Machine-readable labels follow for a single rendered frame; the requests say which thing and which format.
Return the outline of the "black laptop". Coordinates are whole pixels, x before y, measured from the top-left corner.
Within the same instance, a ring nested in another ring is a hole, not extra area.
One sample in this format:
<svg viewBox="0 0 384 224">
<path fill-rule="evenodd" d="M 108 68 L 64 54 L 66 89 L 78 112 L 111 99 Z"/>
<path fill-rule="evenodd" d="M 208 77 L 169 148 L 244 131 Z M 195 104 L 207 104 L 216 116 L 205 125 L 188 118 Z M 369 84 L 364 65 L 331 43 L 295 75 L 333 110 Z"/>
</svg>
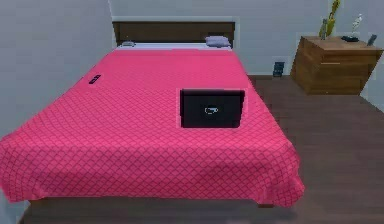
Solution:
<svg viewBox="0 0 384 224">
<path fill-rule="evenodd" d="M 183 128 L 238 128 L 244 90 L 182 89 L 180 120 Z"/>
</svg>

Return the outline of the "bed with pink quilted cover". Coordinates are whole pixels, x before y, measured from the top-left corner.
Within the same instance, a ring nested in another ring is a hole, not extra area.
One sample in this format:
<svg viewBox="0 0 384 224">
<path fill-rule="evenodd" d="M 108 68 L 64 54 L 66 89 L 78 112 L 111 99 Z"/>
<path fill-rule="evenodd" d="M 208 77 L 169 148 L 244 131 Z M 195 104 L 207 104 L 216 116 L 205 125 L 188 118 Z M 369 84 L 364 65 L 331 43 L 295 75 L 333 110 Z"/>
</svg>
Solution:
<svg viewBox="0 0 384 224">
<path fill-rule="evenodd" d="M 303 196 L 298 153 L 237 54 L 205 43 L 233 38 L 234 23 L 118 21 L 113 29 L 113 51 L 0 139 L 0 191 L 9 201 L 117 196 L 289 207 Z M 244 90 L 240 126 L 183 128 L 182 89 Z"/>
</svg>

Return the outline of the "brown wooden nightstand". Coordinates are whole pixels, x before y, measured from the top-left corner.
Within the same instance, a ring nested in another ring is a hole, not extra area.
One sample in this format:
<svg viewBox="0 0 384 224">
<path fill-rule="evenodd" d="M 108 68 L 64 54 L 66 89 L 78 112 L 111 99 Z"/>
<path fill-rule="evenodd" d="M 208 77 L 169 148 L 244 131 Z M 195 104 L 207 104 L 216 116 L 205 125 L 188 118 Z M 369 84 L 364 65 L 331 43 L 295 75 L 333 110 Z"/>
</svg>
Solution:
<svg viewBox="0 0 384 224">
<path fill-rule="evenodd" d="M 383 53 L 364 41 L 302 36 L 290 77 L 307 95 L 359 95 Z"/>
</svg>

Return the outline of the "black wall socket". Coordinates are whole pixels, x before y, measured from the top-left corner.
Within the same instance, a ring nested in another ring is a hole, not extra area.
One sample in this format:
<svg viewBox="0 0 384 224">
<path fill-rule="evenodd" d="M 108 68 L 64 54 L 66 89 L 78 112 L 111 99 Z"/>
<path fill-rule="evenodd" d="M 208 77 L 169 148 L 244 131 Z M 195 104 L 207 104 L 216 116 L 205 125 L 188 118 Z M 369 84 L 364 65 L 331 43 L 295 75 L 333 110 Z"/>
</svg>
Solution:
<svg viewBox="0 0 384 224">
<path fill-rule="evenodd" d="M 283 75 L 283 72 L 284 72 L 284 66 L 285 66 L 284 62 L 276 62 L 274 64 L 274 68 L 273 68 L 273 76 L 274 77 L 281 77 Z"/>
</svg>

